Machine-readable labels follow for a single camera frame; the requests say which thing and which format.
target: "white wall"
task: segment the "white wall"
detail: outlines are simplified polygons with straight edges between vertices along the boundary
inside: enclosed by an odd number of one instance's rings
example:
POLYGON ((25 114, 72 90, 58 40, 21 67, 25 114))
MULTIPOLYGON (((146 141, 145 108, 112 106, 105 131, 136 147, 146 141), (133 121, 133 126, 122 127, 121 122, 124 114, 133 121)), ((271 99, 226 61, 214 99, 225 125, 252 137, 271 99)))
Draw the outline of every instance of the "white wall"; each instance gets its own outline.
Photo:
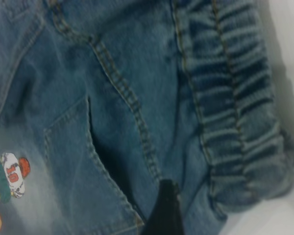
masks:
MULTIPOLYGON (((257 0, 281 122, 294 137, 294 0, 257 0)), ((231 217, 221 235, 294 235, 294 191, 231 217)))

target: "red number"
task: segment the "red number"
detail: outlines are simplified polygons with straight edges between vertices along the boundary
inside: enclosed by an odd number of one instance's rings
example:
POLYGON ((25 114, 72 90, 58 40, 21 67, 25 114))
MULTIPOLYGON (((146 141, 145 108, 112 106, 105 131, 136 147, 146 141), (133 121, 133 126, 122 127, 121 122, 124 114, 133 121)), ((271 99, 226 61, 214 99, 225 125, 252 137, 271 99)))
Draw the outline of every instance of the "red number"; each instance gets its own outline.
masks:
POLYGON ((9 175, 9 180, 11 183, 17 182, 19 180, 19 176, 17 175, 17 173, 13 173, 9 175))
POLYGON ((13 171, 15 171, 15 167, 14 166, 11 166, 10 168, 7 168, 6 169, 6 173, 8 173, 8 174, 12 173, 13 171))

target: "faded denim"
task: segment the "faded denim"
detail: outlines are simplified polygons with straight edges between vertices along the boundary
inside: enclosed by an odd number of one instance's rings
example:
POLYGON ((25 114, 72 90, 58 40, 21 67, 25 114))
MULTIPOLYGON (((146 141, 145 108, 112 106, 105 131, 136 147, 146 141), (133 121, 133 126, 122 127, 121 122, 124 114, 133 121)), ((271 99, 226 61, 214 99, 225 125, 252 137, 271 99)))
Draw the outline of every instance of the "faded denim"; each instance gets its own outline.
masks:
POLYGON ((0 128, 37 169, 19 201, 50 178, 35 234, 136 235, 172 179, 216 235, 294 182, 252 0, 0 0, 0 128))

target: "cartoon print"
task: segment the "cartoon print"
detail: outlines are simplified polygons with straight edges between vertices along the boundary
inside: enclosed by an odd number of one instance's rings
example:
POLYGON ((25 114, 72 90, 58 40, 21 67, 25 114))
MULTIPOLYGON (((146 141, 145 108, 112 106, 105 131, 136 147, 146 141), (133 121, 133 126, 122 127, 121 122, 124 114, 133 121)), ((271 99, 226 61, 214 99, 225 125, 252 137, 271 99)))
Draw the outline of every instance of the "cartoon print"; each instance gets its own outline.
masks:
POLYGON ((3 153, 0 159, 0 201, 7 203, 11 196, 25 193, 24 178, 30 173, 26 158, 17 159, 13 153, 3 153))

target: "seam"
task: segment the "seam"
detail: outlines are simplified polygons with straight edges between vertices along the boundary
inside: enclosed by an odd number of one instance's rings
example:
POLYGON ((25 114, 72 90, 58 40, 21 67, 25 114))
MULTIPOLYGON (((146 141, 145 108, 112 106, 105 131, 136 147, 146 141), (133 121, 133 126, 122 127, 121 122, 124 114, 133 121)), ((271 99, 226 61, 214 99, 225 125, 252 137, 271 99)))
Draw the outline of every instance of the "seam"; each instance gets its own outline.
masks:
POLYGON ((16 57, 16 60, 15 63, 11 66, 12 68, 10 69, 7 76, 8 81, 5 83, 2 89, 2 94, 0 95, 0 114, 3 111, 4 104, 12 85, 12 81, 14 80, 14 75, 21 63, 21 60, 28 52, 28 50, 34 45, 38 35, 42 32, 44 25, 44 21, 36 14, 35 20, 32 22, 32 24, 28 27, 26 33, 23 35, 23 43, 21 43, 21 45, 16 49, 13 55, 13 57, 16 57))
MULTIPOLYGON (((133 222, 133 220, 127 220, 127 221, 124 221, 124 222, 121 222, 121 223, 114 223, 112 225, 104 225, 104 226, 100 226, 98 229, 94 229, 94 230, 91 230, 91 231, 84 231, 84 234, 87 234, 87 235, 103 235, 103 234, 107 234, 107 233, 103 233, 105 232, 106 229, 111 229, 113 228, 114 226, 124 226, 124 225, 127 225, 129 223, 133 222)), ((126 231, 130 231, 130 230, 133 230, 135 228, 139 228, 141 226, 144 226, 144 223, 138 223, 138 224, 135 224, 135 225, 131 225, 127 228, 124 228, 124 229, 120 229, 118 230, 117 232, 108 232, 109 235, 119 235, 121 233, 124 233, 126 231)))
POLYGON ((120 190, 118 185, 112 180, 109 172, 106 170, 104 165, 102 164, 101 160, 99 159, 99 156, 96 152, 96 149, 93 145, 93 138, 91 135, 91 126, 90 126, 90 119, 89 119, 89 101, 88 99, 85 100, 86 103, 86 114, 87 115, 87 132, 86 132, 86 139, 87 139, 87 147, 90 152, 90 157, 97 166, 98 170, 101 171, 101 174, 104 176, 104 178, 108 181, 109 185, 111 188, 115 191, 116 195, 120 197, 124 205, 126 206, 126 210, 129 211, 131 214, 134 214, 136 216, 137 213, 134 211, 133 207, 131 204, 128 202, 126 196, 123 194, 123 192, 120 190))
POLYGON ((138 127, 138 132, 140 135, 145 162, 147 164, 149 173, 151 174, 153 179, 156 181, 157 185, 159 185, 162 179, 162 174, 155 160, 156 159, 155 149, 151 143, 148 128, 142 117, 142 113, 140 110, 141 105, 136 95, 129 88, 125 79, 121 77, 120 73, 116 69, 115 63, 113 62, 111 55, 109 54, 104 44, 99 42, 99 39, 97 37, 80 34, 74 31, 65 22, 63 14, 62 14, 62 10, 61 10, 61 5, 57 2, 57 0, 55 0, 55 4, 52 8, 52 12, 53 12, 53 22, 57 30, 61 32, 66 38, 78 43, 89 43, 98 61, 100 62, 105 74, 107 75, 110 83, 113 85, 113 87, 117 90, 117 92, 120 94, 122 99, 130 108, 132 114, 134 115, 136 126, 138 127))
MULTIPOLYGON (((95 168, 100 172, 100 174, 103 176, 103 178, 107 181, 107 183, 110 185, 111 189, 114 191, 115 195, 118 196, 121 200, 121 205, 123 205, 124 209, 130 213, 130 215, 134 216, 134 225, 129 226, 128 228, 121 229, 118 232, 112 233, 112 234, 119 234, 122 233, 123 231, 131 230, 134 227, 139 227, 144 225, 143 221, 137 214, 137 212, 133 209, 132 205, 129 203, 127 200, 126 196, 123 194, 123 192, 119 189, 117 184, 112 180, 112 178, 109 175, 109 172, 105 169, 104 165, 99 159, 98 154, 96 153, 95 147, 92 142, 92 137, 91 137, 91 132, 90 132, 90 120, 89 120, 89 101, 88 97, 83 97, 82 99, 79 99, 79 101, 74 104, 68 111, 66 111, 67 114, 62 115, 56 122, 62 122, 62 119, 64 120, 64 124, 67 122, 67 120, 70 120, 70 117, 72 116, 72 110, 75 110, 79 105, 86 105, 85 108, 85 113, 83 115, 86 115, 87 121, 86 121, 86 146, 89 151, 89 158, 93 161, 95 168)), ((49 170, 52 171, 50 168, 50 162, 49 162, 49 149, 50 149, 50 134, 52 132, 51 129, 45 129, 44 130, 44 146, 45 146, 45 161, 47 163, 47 167, 49 170)), ((123 221, 122 223, 118 223, 118 225, 128 225, 130 224, 129 222, 123 221)), ((100 231, 105 228, 111 228, 113 229, 112 225, 107 225, 107 226, 100 226, 98 229, 92 231, 90 234, 102 234, 100 231)))
POLYGON ((1 2, 10 22, 14 22, 20 19, 22 16, 25 15, 26 12, 28 12, 29 9, 28 1, 26 0, 22 0, 20 6, 18 6, 15 9, 13 9, 9 4, 7 4, 6 0, 1 0, 1 2))
MULTIPOLYGON (((193 84, 191 75, 190 75, 190 73, 189 73, 189 71, 187 70, 187 67, 186 67, 187 59, 186 59, 186 54, 185 54, 185 50, 184 50, 184 46, 183 46, 182 32, 180 30, 180 20, 179 20, 178 12, 177 12, 177 0, 171 0, 171 3, 172 3, 172 8, 173 8, 172 13, 173 13, 173 19, 174 19, 174 22, 175 22, 177 45, 178 45, 179 52, 180 52, 180 54, 182 56, 182 69, 183 69, 183 71, 184 71, 184 73, 185 73, 185 75, 187 77, 188 84, 189 84, 189 87, 190 87, 191 92, 192 92, 193 103, 194 103, 194 106, 195 106, 198 123, 199 123, 199 125, 202 126, 202 131, 204 132, 204 130, 206 129, 206 126, 205 126, 204 122, 201 121, 201 120, 203 120, 203 114, 202 114, 202 112, 200 110, 199 100, 196 98, 196 95, 195 95, 196 94, 196 88, 195 88, 195 85, 193 84)), ((210 155, 210 153, 208 151, 207 144, 206 144, 206 139, 205 139, 204 135, 201 135, 198 132, 198 136, 199 136, 202 148, 203 148, 204 156, 206 157, 206 160, 207 160, 209 168, 210 168, 209 169, 209 174, 210 174, 210 178, 211 178, 211 175, 212 175, 212 170, 211 170, 212 157, 211 157, 211 155, 210 155)), ((211 187, 211 190, 213 190, 213 188, 214 188, 213 182, 210 182, 210 187, 211 187)), ((212 206, 215 209, 218 217, 224 218, 225 213, 219 208, 216 201, 212 200, 211 203, 212 203, 212 206)))
POLYGON ((55 4, 52 7, 52 20, 56 29, 66 38, 79 44, 87 43, 91 40, 90 36, 76 32, 66 23, 61 10, 61 4, 57 0, 55 0, 55 4))
POLYGON ((52 121, 52 124, 44 129, 44 132, 50 133, 53 128, 56 128, 57 126, 61 126, 66 124, 68 121, 71 120, 72 116, 76 115, 74 112, 79 105, 82 105, 82 101, 85 99, 85 96, 83 95, 82 98, 79 98, 77 102, 75 102, 72 106, 70 106, 67 110, 65 110, 62 115, 60 115, 56 120, 52 121))
POLYGON ((151 140, 150 140, 147 125, 146 125, 146 123, 142 117, 142 114, 141 114, 141 110, 140 110, 141 105, 140 105, 136 95, 134 94, 134 92, 127 85, 125 79, 123 77, 121 77, 121 75, 117 71, 115 63, 113 62, 111 55, 109 54, 108 50, 103 45, 103 43, 98 43, 98 47, 105 54, 105 58, 107 58, 108 64, 111 66, 111 69, 108 68, 107 63, 105 63, 105 61, 104 61, 103 54, 97 50, 97 48, 93 42, 90 42, 90 46, 92 47, 95 55, 97 56, 100 64, 102 65, 103 70, 105 71, 111 84, 117 90, 117 92, 120 94, 122 99, 125 101, 125 103, 130 108, 132 114, 134 115, 134 119, 135 119, 136 125, 138 127, 138 132, 140 135, 141 144, 143 147, 143 152, 144 152, 144 156, 145 156, 148 170, 149 170, 150 174, 152 175, 152 177, 154 178, 154 180, 156 181, 157 185, 159 185, 159 183, 162 179, 162 175, 161 175, 160 169, 159 169, 159 167, 156 163, 156 160, 155 160, 155 150, 154 150, 152 143, 151 143, 151 140))
MULTIPOLYGON (((185 51, 184 51, 184 46, 183 46, 183 38, 182 38, 182 33, 181 33, 181 30, 180 30, 180 21, 179 21, 179 17, 178 17, 178 13, 177 13, 177 2, 176 0, 172 0, 172 7, 173 7, 173 18, 174 18, 174 21, 175 21, 175 30, 176 30, 176 36, 177 36, 177 44, 178 44, 178 49, 182 55, 182 69, 187 77, 187 80, 188 80, 188 84, 189 84, 189 87, 191 88, 191 91, 192 91, 192 96, 193 96, 193 103, 195 105, 195 110, 196 110, 196 116, 197 116, 197 120, 198 120, 198 123, 202 125, 202 128, 203 130, 205 129, 205 126, 204 126, 204 123, 201 121, 202 120, 202 113, 201 113, 201 110, 200 110, 200 104, 199 104, 199 100, 196 98, 196 89, 195 89, 195 86, 193 84, 193 81, 192 81, 192 78, 191 78, 191 75, 189 73, 189 71, 186 69, 186 64, 187 64, 187 59, 186 59, 186 55, 185 55, 185 51)), ((199 135, 199 138, 200 138, 200 142, 203 146, 203 150, 204 150, 204 153, 205 153, 205 156, 208 160, 208 162, 211 162, 211 156, 207 150, 207 145, 206 145, 206 141, 205 141, 205 138, 198 134, 199 135)))
POLYGON ((235 123, 236 123, 236 129, 239 133, 239 140, 240 140, 240 145, 241 145, 241 155, 242 155, 242 175, 244 176, 245 178, 245 181, 246 181, 246 186, 247 188, 249 189, 249 191, 251 192, 251 195, 252 195, 252 198, 256 201, 259 201, 259 197, 257 196, 257 193, 255 190, 252 189, 252 187, 250 186, 251 185, 251 180, 246 176, 245 174, 245 169, 246 169, 246 165, 245 165, 245 162, 244 162, 244 156, 243 156, 243 148, 244 148, 244 142, 243 142, 243 134, 242 134, 242 128, 239 124, 239 119, 240 119, 240 115, 239 115, 239 111, 238 111, 238 100, 237 100, 237 97, 235 95, 235 91, 236 91, 236 86, 235 86, 235 76, 234 76, 234 73, 233 73, 233 70, 232 70, 232 66, 231 66, 231 56, 228 52, 228 46, 227 46, 227 43, 226 41, 222 38, 222 35, 223 35, 223 31, 222 31, 222 28, 221 28, 221 24, 220 24, 220 20, 219 20, 219 10, 218 10, 218 6, 217 6, 217 2, 216 0, 212 0, 212 7, 213 7, 213 12, 214 12, 214 15, 215 15, 215 20, 216 20, 216 28, 217 28, 217 32, 218 32, 218 36, 219 36, 219 39, 221 41, 221 44, 222 44, 222 47, 223 47, 223 51, 224 51, 224 54, 227 58, 226 60, 226 64, 227 64, 227 68, 228 68, 228 72, 229 74, 231 75, 232 77, 232 91, 233 91, 233 99, 234 99, 234 107, 235 107, 235 123))

